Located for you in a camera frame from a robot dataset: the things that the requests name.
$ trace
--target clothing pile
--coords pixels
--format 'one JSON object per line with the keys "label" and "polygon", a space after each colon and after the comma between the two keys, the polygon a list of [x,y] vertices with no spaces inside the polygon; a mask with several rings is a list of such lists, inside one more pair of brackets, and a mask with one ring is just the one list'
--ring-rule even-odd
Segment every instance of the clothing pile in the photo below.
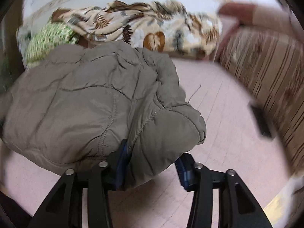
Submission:
{"label": "clothing pile", "polygon": [[121,40],[133,48],[201,59],[215,49],[221,31],[217,16],[188,13],[174,0],[130,5],[114,1],[105,8],[57,9],[23,56],[27,66],[34,67],[38,64],[32,63],[57,45],[75,44],[80,35],[91,45]]}
{"label": "clothing pile", "polygon": [[204,142],[167,54],[116,41],[60,45],[0,97],[3,142],[57,174],[91,169],[127,139],[125,187]]}

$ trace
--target green knit fabric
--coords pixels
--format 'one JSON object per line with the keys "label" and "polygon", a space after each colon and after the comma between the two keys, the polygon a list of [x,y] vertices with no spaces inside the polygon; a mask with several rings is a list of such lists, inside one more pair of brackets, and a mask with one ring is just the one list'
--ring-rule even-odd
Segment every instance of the green knit fabric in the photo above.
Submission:
{"label": "green knit fabric", "polygon": [[47,23],[30,41],[25,53],[28,67],[45,58],[58,45],[76,44],[79,35],[65,23]]}

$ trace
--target black metal bracket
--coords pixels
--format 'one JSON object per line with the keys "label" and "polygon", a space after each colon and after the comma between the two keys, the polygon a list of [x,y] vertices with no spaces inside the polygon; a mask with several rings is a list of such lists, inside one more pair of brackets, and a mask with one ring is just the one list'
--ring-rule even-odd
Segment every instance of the black metal bracket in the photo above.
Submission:
{"label": "black metal bracket", "polygon": [[[128,164],[126,140],[86,172],[68,169],[32,218],[28,228],[82,228],[82,190],[88,188],[90,228],[112,228],[108,190],[122,190]],[[191,154],[175,162],[181,185],[194,191],[187,228],[211,228],[212,189],[219,189],[219,228],[271,228],[262,208],[234,170],[218,172],[195,163]]]}
{"label": "black metal bracket", "polygon": [[194,191],[187,228],[210,228],[212,189],[219,189],[219,228],[272,228],[261,206],[239,175],[209,170],[195,163],[191,154],[183,154],[175,166],[181,185]]}
{"label": "black metal bracket", "polygon": [[68,169],[44,199],[28,228],[82,228],[82,190],[88,188],[90,228],[112,228],[108,190],[121,190],[128,164],[126,139],[91,170]]}

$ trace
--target striped fabric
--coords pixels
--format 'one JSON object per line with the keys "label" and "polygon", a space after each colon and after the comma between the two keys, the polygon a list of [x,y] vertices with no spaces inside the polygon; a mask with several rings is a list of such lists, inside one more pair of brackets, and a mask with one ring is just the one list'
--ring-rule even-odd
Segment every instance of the striped fabric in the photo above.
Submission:
{"label": "striped fabric", "polygon": [[285,34],[246,26],[231,37],[220,63],[273,119],[293,173],[304,170],[303,44]]}

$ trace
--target pillow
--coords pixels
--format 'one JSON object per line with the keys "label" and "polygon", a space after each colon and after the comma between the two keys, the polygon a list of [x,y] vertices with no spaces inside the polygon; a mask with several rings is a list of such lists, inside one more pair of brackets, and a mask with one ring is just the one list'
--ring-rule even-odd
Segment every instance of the pillow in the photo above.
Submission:
{"label": "pillow", "polygon": [[291,26],[289,11],[256,4],[228,2],[219,9],[218,14],[236,17],[244,25],[271,29],[297,38]]}
{"label": "pillow", "polygon": [[76,44],[79,35],[65,23],[48,23],[33,36],[25,53],[28,67],[42,60],[58,45]]}

